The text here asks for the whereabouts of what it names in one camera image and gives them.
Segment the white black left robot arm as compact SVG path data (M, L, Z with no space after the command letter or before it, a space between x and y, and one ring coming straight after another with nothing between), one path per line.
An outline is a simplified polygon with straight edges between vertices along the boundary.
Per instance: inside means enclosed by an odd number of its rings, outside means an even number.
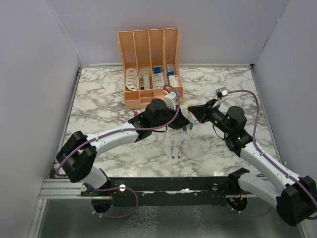
M189 123L180 109L173 110L163 100L153 99L142 113L118 128L90 135L81 131L73 133L57 153L56 160L71 182L83 181L102 196L109 191L109 178L102 169L94 167L98 156L121 145L143 140L153 132L182 129Z

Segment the white green marker pen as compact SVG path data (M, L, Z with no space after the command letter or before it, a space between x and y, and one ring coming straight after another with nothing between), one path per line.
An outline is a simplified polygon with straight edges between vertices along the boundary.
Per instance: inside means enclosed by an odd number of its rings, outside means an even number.
M179 151L178 151L178 159L181 158L183 143L184 143L184 135L181 136L181 141L180 141Z

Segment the white blue marker pen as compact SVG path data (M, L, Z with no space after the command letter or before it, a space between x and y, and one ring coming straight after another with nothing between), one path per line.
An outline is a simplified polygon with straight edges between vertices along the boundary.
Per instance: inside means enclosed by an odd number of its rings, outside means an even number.
M171 156L172 156L172 159L175 158L175 151L174 151L174 136L173 134L171 135Z

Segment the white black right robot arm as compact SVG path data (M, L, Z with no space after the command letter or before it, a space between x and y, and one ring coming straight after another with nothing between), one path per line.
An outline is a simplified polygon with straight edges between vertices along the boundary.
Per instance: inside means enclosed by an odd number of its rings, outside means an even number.
M204 105L188 107L199 123L211 122L224 135L227 148L238 157L253 165L266 180L240 169L240 175L227 182L228 190L238 194L250 192L275 207L281 219L290 226L296 226L305 219L312 219L317 212L317 186L310 177L302 177L287 169L267 154L245 130L247 118L244 110L231 106L224 114L219 110L217 100Z

